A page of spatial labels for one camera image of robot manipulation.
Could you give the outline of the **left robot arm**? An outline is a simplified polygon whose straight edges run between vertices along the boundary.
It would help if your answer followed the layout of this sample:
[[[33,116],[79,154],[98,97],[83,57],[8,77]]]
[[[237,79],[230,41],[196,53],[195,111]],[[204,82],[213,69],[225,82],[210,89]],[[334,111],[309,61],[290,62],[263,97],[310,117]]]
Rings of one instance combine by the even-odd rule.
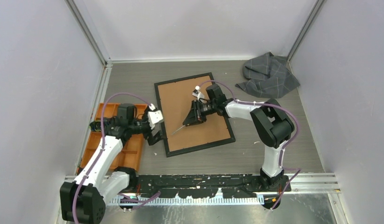
[[[134,135],[142,135],[149,145],[162,139],[161,132],[153,134],[156,125],[163,122],[163,113],[153,104],[147,105],[138,116],[136,105],[119,104],[116,113],[106,116],[106,104],[100,110],[100,119],[90,124],[91,130],[101,134],[100,143],[82,171],[72,182],[60,187],[61,216],[76,224],[99,224],[106,206],[122,191],[132,193],[138,186],[136,170],[120,167],[105,176],[122,149]]]

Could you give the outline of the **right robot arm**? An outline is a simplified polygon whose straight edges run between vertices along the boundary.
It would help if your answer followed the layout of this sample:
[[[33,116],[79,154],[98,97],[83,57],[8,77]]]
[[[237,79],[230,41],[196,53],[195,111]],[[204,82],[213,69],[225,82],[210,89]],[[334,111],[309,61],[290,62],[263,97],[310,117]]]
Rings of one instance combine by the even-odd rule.
[[[295,126],[276,100],[266,102],[247,102],[227,98],[218,84],[206,88],[208,98],[205,99],[196,86],[192,92],[195,100],[182,126],[199,125],[207,120],[207,116],[216,113],[227,119],[244,119],[253,122],[261,142],[265,145],[264,162],[258,178],[261,187],[273,191],[279,186],[284,176],[281,165],[284,148],[291,139]]]

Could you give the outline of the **black picture frame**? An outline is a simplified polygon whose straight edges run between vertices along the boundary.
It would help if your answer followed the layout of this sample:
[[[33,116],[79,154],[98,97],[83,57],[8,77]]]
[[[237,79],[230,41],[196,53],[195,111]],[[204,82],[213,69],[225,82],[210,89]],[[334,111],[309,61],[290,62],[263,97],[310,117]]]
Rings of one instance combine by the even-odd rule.
[[[206,102],[206,88],[213,84],[212,80],[213,75],[208,72],[154,84],[157,104],[164,116],[161,130],[166,157],[235,142],[229,119],[216,112],[201,118],[195,114],[198,102],[192,92],[199,85],[202,102]]]

